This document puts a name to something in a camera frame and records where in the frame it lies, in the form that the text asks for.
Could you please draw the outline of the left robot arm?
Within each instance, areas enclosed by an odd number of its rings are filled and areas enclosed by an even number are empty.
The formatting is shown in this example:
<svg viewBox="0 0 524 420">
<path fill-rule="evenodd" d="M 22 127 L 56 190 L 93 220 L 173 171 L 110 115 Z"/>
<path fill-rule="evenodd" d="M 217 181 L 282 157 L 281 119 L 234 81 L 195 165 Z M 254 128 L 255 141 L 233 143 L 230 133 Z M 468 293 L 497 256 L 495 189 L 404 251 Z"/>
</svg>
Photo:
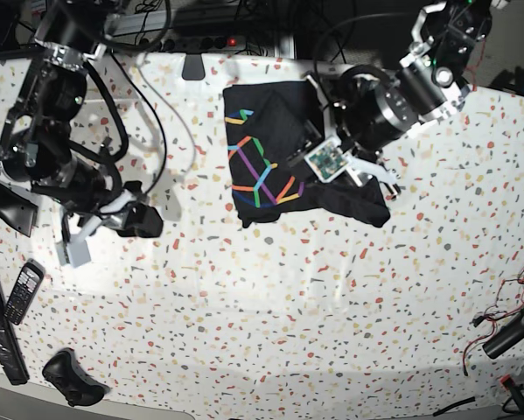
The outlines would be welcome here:
<svg viewBox="0 0 524 420">
<path fill-rule="evenodd" d="M 491 31 L 493 6 L 436 1 L 422 7 L 395 71 L 362 64 L 331 75 L 312 65 L 306 79 L 318 95 L 324 128 L 298 156 L 320 183 L 346 175 L 357 187 L 376 180 L 399 194 L 383 150 L 462 110 L 471 91 L 463 74 L 476 44 Z"/>
</svg>

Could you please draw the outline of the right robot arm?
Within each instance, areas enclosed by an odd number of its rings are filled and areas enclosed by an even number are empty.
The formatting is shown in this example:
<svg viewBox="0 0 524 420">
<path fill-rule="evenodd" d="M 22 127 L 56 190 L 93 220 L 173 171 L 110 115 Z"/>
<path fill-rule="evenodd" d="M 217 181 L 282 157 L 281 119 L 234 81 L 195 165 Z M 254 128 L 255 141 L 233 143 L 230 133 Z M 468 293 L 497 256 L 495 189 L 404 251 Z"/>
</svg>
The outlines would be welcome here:
<svg viewBox="0 0 524 420">
<path fill-rule="evenodd" d="M 28 182 L 31 192 L 62 207 L 58 253 L 74 267 L 88 263 L 87 238 L 97 228 L 121 237 L 154 238 L 163 221 L 146 203 L 139 181 L 123 182 L 116 164 L 129 149 L 129 136 L 111 93 L 94 69 L 106 46 L 101 39 L 125 11 L 124 1 L 55 1 L 35 40 L 43 52 L 33 59 L 0 136 L 0 170 L 10 180 Z M 110 152 L 106 138 L 94 152 L 71 138 L 92 80 L 105 101 L 121 141 Z"/>
</svg>

